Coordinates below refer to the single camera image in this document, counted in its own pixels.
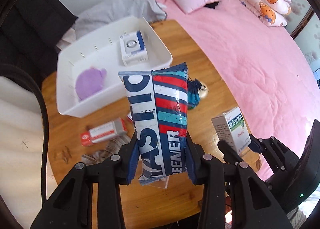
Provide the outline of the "blue white box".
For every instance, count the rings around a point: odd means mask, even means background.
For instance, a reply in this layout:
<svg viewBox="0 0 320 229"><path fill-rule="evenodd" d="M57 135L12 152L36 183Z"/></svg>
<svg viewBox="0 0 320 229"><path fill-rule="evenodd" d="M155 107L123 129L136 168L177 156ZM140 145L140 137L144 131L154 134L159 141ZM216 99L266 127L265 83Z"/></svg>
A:
<svg viewBox="0 0 320 229"><path fill-rule="evenodd" d="M147 62L148 52L140 31L124 34L119 37L121 58L125 66Z"/></svg>

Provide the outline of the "knit sleeve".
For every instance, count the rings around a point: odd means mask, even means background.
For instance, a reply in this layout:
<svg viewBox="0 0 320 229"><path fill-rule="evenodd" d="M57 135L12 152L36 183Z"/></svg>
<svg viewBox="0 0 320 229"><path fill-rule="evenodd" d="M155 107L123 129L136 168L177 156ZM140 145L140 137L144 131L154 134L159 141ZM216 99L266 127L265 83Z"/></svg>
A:
<svg viewBox="0 0 320 229"><path fill-rule="evenodd" d="M299 207L296 207L291 212L287 213L287 218L291 222L293 229L299 229L307 220L306 215L299 209Z"/></svg>

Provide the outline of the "clear plastic piece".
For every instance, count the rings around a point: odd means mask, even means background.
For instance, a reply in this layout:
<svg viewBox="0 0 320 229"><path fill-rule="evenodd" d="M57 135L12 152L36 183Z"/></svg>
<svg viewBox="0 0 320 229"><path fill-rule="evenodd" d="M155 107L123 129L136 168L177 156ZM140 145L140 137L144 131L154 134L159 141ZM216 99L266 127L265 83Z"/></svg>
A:
<svg viewBox="0 0 320 229"><path fill-rule="evenodd" d="M170 179L170 176L165 176L157 181L153 181L152 183L149 183L148 186L167 189L169 184L169 179Z"/></svg>

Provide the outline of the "white storage bin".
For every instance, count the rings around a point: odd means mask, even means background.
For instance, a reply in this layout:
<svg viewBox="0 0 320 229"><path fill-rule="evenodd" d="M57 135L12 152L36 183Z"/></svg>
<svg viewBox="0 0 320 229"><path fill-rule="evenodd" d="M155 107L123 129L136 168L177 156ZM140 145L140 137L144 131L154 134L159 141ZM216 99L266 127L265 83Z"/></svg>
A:
<svg viewBox="0 0 320 229"><path fill-rule="evenodd" d="M125 66L121 58L119 38L140 31L148 53L148 61ZM56 105L61 115L86 115L125 97L125 88L118 73L168 68L172 55L144 18L129 16L105 25L81 37L63 49L58 56ZM77 77L85 70L105 70L101 91L81 100L75 90Z"/></svg>

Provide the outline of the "red white medicine box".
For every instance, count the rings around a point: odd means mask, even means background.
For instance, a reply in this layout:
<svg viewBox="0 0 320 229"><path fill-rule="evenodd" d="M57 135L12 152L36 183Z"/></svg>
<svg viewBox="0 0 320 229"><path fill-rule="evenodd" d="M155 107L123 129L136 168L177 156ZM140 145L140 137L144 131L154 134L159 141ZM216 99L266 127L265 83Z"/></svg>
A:
<svg viewBox="0 0 320 229"><path fill-rule="evenodd" d="M127 114L127 119L128 119L131 123L133 123L133 119L132 119L131 113L128 113L128 114Z"/></svg>

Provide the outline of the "blue floral drawstring pouch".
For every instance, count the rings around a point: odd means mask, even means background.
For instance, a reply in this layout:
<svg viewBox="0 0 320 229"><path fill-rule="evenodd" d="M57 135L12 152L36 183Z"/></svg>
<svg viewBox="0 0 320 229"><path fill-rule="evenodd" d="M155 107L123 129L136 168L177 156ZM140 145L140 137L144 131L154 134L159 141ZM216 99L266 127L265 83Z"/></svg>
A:
<svg viewBox="0 0 320 229"><path fill-rule="evenodd" d="M208 87L198 79L188 78L188 109L194 109L204 99L209 92Z"/></svg>

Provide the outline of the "folded cartoon quilt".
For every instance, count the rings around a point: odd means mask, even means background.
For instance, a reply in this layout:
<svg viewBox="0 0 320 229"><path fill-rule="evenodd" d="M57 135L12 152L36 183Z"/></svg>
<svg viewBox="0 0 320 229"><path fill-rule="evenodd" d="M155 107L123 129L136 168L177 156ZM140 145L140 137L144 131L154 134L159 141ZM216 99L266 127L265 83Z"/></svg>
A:
<svg viewBox="0 0 320 229"><path fill-rule="evenodd" d="M285 27L285 16L291 13L291 0L240 0L268 27Z"/></svg>

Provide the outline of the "black garment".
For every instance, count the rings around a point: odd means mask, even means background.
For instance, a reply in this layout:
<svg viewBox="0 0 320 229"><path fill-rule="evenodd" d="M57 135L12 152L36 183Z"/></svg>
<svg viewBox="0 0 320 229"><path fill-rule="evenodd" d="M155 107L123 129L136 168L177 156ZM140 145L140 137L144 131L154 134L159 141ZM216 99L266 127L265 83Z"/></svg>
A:
<svg viewBox="0 0 320 229"><path fill-rule="evenodd" d="M42 83L56 71L57 43L76 19L59 0L17 0L1 25L1 63Z"/></svg>

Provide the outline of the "plaid fabric bow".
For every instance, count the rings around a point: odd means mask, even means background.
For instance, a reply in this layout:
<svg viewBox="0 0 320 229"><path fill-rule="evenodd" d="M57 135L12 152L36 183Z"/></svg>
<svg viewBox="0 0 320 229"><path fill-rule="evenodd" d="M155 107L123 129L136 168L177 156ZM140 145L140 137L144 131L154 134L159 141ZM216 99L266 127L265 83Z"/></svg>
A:
<svg viewBox="0 0 320 229"><path fill-rule="evenodd" d="M115 137L114 139L108 141L104 149L97 150L93 154L83 154L81 156L81 162L87 166L101 163L108 157L118 154L120 148L123 145L130 143L130 141L131 137L127 135Z"/></svg>

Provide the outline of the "red grey medicine box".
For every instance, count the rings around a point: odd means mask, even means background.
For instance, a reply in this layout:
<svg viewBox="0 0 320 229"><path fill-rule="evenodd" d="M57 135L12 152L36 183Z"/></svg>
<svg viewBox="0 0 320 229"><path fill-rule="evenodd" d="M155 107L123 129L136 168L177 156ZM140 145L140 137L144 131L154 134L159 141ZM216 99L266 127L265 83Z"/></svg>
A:
<svg viewBox="0 0 320 229"><path fill-rule="evenodd" d="M80 135L83 147L114 139L127 134L127 128L122 118L116 118L95 128L89 129Z"/></svg>

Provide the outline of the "striped tissue pack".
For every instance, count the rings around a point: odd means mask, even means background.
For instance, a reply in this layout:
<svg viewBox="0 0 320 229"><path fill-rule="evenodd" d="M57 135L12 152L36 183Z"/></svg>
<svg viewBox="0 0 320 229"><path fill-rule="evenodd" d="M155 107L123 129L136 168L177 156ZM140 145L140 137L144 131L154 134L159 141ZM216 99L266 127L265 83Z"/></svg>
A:
<svg viewBox="0 0 320 229"><path fill-rule="evenodd" d="M188 67L121 71L142 159L141 185L186 170Z"/></svg>

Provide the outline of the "purple plush pad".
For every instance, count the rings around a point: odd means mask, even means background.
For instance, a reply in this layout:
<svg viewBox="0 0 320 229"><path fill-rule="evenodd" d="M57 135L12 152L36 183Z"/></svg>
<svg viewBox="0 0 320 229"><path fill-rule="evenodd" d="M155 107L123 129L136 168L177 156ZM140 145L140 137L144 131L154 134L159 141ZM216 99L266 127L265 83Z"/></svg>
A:
<svg viewBox="0 0 320 229"><path fill-rule="evenodd" d="M83 71L76 79L75 92L80 101L96 94L104 87L106 69L89 68Z"/></svg>

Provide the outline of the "grey clothing pile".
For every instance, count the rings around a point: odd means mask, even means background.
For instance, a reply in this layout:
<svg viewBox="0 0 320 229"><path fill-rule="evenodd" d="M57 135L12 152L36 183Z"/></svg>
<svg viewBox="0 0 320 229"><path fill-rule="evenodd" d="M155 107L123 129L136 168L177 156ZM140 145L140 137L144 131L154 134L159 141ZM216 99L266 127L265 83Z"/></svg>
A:
<svg viewBox="0 0 320 229"><path fill-rule="evenodd" d="M56 46L63 50L82 36L128 16L143 17L148 23L166 20L164 9L156 0L104 0L80 13Z"/></svg>

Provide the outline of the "pink bedspread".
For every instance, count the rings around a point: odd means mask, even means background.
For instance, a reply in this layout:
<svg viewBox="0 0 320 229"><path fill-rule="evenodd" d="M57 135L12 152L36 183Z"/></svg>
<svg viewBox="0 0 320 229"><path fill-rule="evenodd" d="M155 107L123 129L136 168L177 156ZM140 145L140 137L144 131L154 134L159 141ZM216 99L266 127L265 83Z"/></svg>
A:
<svg viewBox="0 0 320 229"><path fill-rule="evenodd" d="M255 137L276 137L302 155L319 88L298 45L283 27L264 25L240 0L190 14L173 0L164 5L210 59L229 87Z"/></svg>

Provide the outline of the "green white medicine box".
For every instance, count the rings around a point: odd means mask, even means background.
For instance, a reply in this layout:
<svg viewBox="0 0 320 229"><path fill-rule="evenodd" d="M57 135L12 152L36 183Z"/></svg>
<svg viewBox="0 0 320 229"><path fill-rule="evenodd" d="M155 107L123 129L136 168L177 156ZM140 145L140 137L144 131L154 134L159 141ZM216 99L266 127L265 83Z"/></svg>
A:
<svg viewBox="0 0 320 229"><path fill-rule="evenodd" d="M251 143L245 119L239 107L211 119L220 141L226 141L240 155Z"/></svg>

